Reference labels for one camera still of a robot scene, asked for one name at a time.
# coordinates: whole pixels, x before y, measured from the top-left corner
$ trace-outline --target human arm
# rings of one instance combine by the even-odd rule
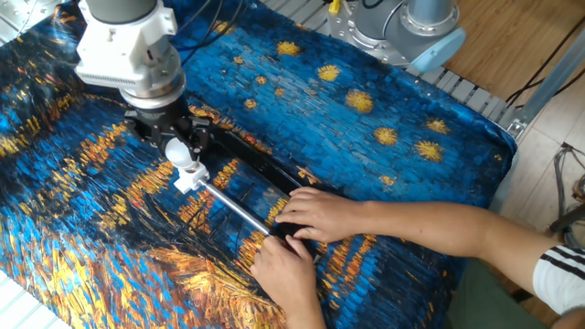
[[[289,329],[325,329],[317,299],[313,257],[300,240],[287,236],[286,241],[291,250],[275,237],[266,238],[254,256],[250,271],[262,289],[282,307]]]
[[[313,188],[294,191],[276,221],[312,226],[297,232],[296,238],[330,242],[353,234],[380,234],[452,256],[475,257],[496,266],[532,293],[532,276],[540,256],[559,244],[478,207],[356,202]]]

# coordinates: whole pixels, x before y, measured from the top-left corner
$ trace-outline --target painted fabric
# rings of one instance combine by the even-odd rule
[[[200,5],[167,4],[179,25]],[[214,35],[236,5],[226,1]],[[177,48],[195,45],[213,14]],[[0,48],[0,269],[74,328],[283,328],[250,276],[261,234],[205,191],[178,196],[173,166],[123,125],[118,92],[76,77],[84,27],[63,5]],[[254,1],[185,71],[194,114],[358,200],[487,207],[516,151],[446,93]],[[206,166],[268,226],[286,204],[238,159]],[[331,328],[439,328],[465,265],[388,237],[321,247]]]

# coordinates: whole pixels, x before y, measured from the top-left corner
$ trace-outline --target human hand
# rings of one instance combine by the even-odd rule
[[[301,187],[291,192],[291,200],[276,217],[276,222],[308,225],[294,237],[333,242],[360,232],[359,219],[364,216],[364,203]]]
[[[287,319],[303,318],[315,312],[321,316],[313,257],[300,240],[287,236],[286,241],[296,254],[287,250],[280,239],[268,237],[254,256],[250,271],[262,289],[282,307]]]

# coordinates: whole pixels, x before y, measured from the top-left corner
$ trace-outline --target white sleeve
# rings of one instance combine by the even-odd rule
[[[558,314],[585,306],[585,250],[549,249],[538,260],[532,282],[537,297]]]

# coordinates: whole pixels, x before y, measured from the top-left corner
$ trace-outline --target wrist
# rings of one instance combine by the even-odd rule
[[[388,225],[382,222],[390,218],[388,209],[389,203],[377,201],[365,201],[362,203],[362,217],[361,223],[358,226],[358,234],[388,234],[383,228]]]
[[[323,322],[321,304],[316,295],[313,299],[299,303],[284,312],[289,328],[320,328]]]

